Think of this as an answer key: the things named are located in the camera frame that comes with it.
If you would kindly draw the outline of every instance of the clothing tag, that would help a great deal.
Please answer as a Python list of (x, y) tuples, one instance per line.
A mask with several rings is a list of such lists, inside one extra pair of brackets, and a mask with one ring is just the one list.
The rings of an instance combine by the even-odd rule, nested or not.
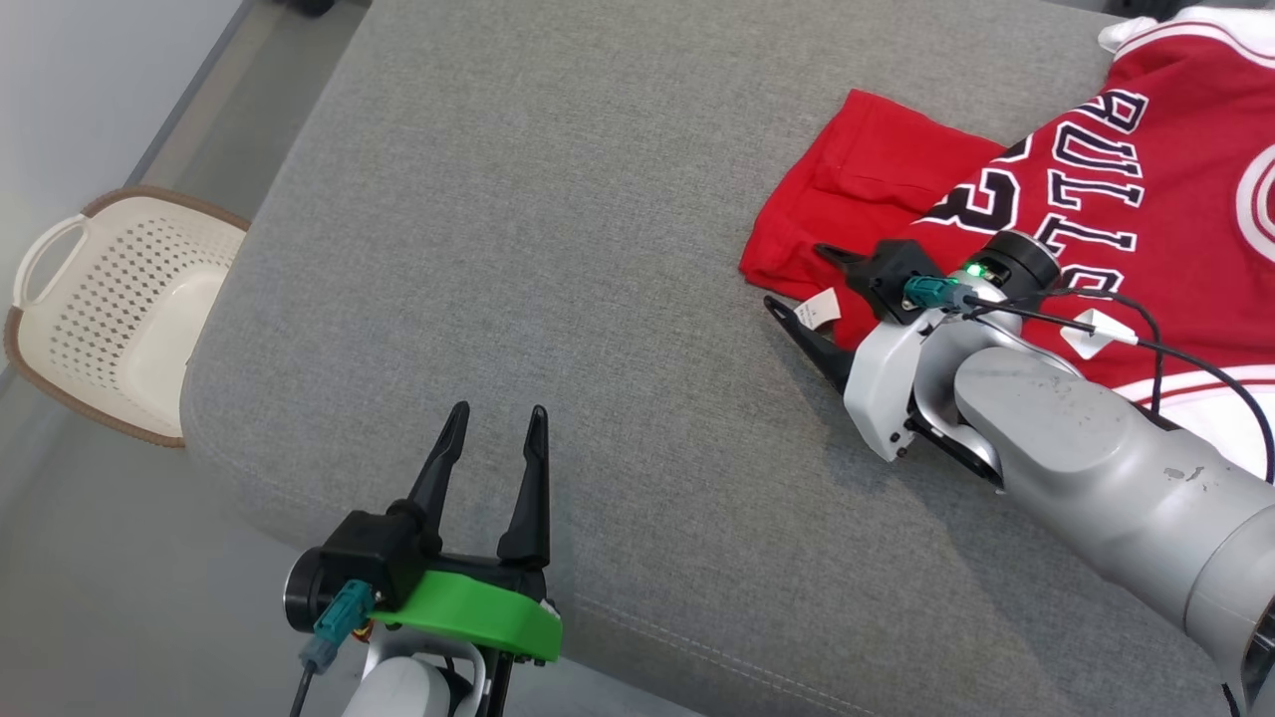
[(816, 293), (793, 311), (797, 313), (797, 320), (807, 329), (817, 329), (827, 322), (841, 318), (841, 306), (836, 302), (836, 291), (833, 288)]
[(1062, 338), (1076, 350), (1085, 361), (1093, 358), (1112, 341), (1121, 341), (1122, 343), (1137, 343), (1137, 334), (1133, 329), (1126, 327), (1125, 324), (1112, 319), (1107, 314), (1103, 314), (1098, 309), (1089, 309), (1079, 316), (1077, 322), (1085, 324), (1093, 324), (1094, 327), (1103, 330), (1103, 333), (1095, 333), (1089, 336), (1088, 332), (1080, 329), (1074, 329), (1070, 327), (1063, 327)]

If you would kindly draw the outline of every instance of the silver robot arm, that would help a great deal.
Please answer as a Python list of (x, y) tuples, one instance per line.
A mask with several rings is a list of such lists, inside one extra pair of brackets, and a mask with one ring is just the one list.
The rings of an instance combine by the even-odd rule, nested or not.
[[(775, 300), (766, 307), (843, 394), (868, 447), (894, 461), (915, 436), (935, 443), (1202, 647), (1242, 717), (1275, 717), (1275, 489), (1024, 341), (1019, 316), (966, 320), (910, 300), (913, 277), (940, 274), (915, 242), (817, 251), (881, 322), (856, 352)], [(1021, 300), (1058, 276), (1047, 248), (1003, 231), (931, 286)]]
[(956, 371), (960, 415), (1033, 519), (1193, 639), (1241, 714), (1275, 716), (1275, 490), (1195, 434), (1028, 353)]

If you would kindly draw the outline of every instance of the gray couch cushion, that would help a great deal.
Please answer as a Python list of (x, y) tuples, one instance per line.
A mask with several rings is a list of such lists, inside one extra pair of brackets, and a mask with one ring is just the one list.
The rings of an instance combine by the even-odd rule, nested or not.
[(918, 448), (884, 464), (736, 263), (853, 87), (1012, 142), (1105, 19), (1023, 0), (377, 0), (190, 364), (258, 526), (384, 508), (473, 404), (491, 552), (550, 410), (567, 654), (706, 714), (1224, 714), (1184, 638)]

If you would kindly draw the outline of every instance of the red fabric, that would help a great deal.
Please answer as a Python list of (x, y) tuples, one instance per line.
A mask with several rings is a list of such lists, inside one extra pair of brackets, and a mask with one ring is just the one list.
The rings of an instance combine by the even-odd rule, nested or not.
[[(762, 208), (740, 268), (798, 300), (838, 287), (834, 336), (853, 347), (875, 320), (815, 244), (867, 253), (910, 237), (950, 272), (997, 230), (1016, 228), (1054, 249), (1065, 283), (1142, 301), (1165, 343), (1224, 367), (1275, 370), (1275, 57), (1210, 23), (1158, 26), (1126, 42), (1099, 97), (1000, 153), (853, 92)], [(956, 204), (966, 209), (954, 216)], [(1077, 226), (1100, 233), (1077, 236)], [(1148, 336), (1111, 301), (1044, 306), (1068, 318), (1090, 307)], [(1079, 362), (1057, 327), (1029, 322), (1025, 337)], [(1077, 365), (1116, 388), (1150, 378), (1151, 358), (1114, 344)]]
[[(750, 282), (801, 301), (839, 286), (840, 272), (815, 254), (816, 244), (864, 251), (896, 236), (1001, 151), (988, 139), (853, 91), (761, 208), (740, 270)], [(872, 318), (857, 297), (841, 302), (841, 315), (864, 325)]]

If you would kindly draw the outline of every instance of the white basket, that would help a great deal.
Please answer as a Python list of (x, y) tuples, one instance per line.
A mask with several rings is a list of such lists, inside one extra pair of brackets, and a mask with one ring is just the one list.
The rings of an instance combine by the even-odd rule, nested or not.
[[(31, 296), (41, 256), (76, 230), (66, 260)], [(172, 191), (102, 196), (45, 232), (19, 265), (5, 323), (9, 361), (85, 416), (184, 445), (186, 361), (246, 231), (244, 219)]]

